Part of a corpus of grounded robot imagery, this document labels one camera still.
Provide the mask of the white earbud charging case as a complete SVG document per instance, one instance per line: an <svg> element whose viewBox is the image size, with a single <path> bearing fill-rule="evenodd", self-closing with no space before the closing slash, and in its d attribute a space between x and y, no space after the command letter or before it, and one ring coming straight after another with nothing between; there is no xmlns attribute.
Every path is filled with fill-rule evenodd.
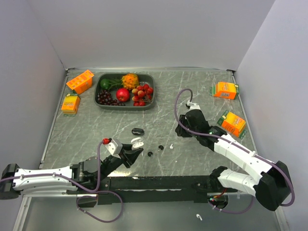
<svg viewBox="0 0 308 231"><path fill-rule="evenodd" d="M135 149L138 149L144 146L142 137L133 138L131 140L131 144L132 144L132 148L131 148L132 150L135 150Z"/></svg>

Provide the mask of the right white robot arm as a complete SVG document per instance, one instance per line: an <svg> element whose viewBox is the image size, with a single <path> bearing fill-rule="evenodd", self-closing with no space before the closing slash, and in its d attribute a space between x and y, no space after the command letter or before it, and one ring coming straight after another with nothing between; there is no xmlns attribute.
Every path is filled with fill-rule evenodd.
<svg viewBox="0 0 308 231"><path fill-rule="evenodd" d="M225 167L213 172L211 188L220 192L232 188L254 196L266 209L275 211L280 206L291 205L295 192L286 164L269 161L250 151L230 134L218 126L211 126L199 109L175 116L180 137L195 137L199 143L239 166L245 173L238 173Z"/></svg>

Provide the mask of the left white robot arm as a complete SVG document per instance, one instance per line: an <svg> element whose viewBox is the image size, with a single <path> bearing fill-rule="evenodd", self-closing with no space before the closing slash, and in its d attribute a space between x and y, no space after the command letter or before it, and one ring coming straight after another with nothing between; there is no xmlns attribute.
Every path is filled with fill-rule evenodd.
<svg viewBox="0 0 308 231"><path fill-rule="evenodd" d="M21 194L39 191L96 193L101 181L118 167L130 168L142 154L143 146L141 138L135 138L131 144L105 138L98 144L96 156L71 166L30 170L9 164L0 179L0 198L15 199Z"/></svg>

